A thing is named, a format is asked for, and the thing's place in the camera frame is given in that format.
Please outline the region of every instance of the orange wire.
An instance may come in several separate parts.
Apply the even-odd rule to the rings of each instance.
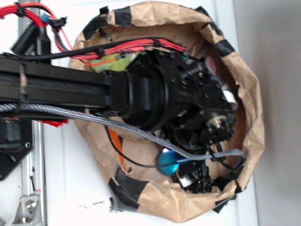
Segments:
[[[110,137],[111,137],[111,139],[112,139],[114,145],[116,146],[116,148],[117,148],[120,152],[122,152],[122,145],[121,145],[121,142],[120,142],[120,139],[119,139],[118,134],[117,134],[115,131],[110,130],[110,129],[108,129],[108,131],[109,131],[109,135],[110,135]],[[124,158],[123,158],[120,154],[118,154],[118,156],[119,156],[120,163],[121,163],[121,165],[122,165],[122,167],[123,167],[123,170],[126,172],[126,171],[127,171],[127,168],[126,168],[126,166],[125,166],[125,164],[124,164]]]
[[[84,64],[86,64],[86,65],[88,65],[88,66],[99,66],[99,65],[104,65],[104,64],[110,63],[110,62],[115,61],[115,60],[117,60],[117,59],[116,59],[116,58],[112,58],[112,59],[110,59],[110,60],[102,61],[102,62],[99,62],[99,63],[96,63],[96,64],[90,64],[90,63],[88,63],[88,62],[86,62],[86,61],[80,59],[81,62],[83,62]]]

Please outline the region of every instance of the blue object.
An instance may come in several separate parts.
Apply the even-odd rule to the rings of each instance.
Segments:
[[[177,153],[166,148],[163,149],[163,152],[158,157],[158,165],[169,164],[172,162],[177,162],[179,157]],[[176,170],[179,168],[179,164],[172,164],[170,166],[160,167],[159,170],[165,175],[172,176]]]
[[[44,23],[47,23],[49,21],[49,15],[45,13],[40,18]]]

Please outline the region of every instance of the black bracket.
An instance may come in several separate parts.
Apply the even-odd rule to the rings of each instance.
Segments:
[[[33,149],[32,121],[0,119],[0,181]]]

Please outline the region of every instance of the bolt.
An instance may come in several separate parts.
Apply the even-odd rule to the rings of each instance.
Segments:
[[[182,79],[181,82],[182,82],[183,85],[188,85],[188,82],[185,79]]]
[[[27,217],[22,217],[21,218],[21,223],[23,223],[23,224],[28,223],[28,218]]]
[[[34,209],[37,207],[37,203],[34,202],[33,200],[29,200],[25,204],[25,207],[27,208],[28,211],[34,211]]]
[[[172,83],[177,83],[177,79],[176,79],[175,77],[171,77],[171,78],[170,78],[170,81],[171,81]]]
[[[165,53],[163,51],[159,51],[159,56],[160,57],[164,57],[165,56]]]
[[[169,58],[170,58],[171,60],[175,59],[174,53],[169,54]]]

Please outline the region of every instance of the white wall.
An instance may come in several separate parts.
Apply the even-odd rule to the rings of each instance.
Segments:
[[[301,1],[234,0],[243,59],[260,80],[266,149],[255,171],[261,226],[301,223]]]

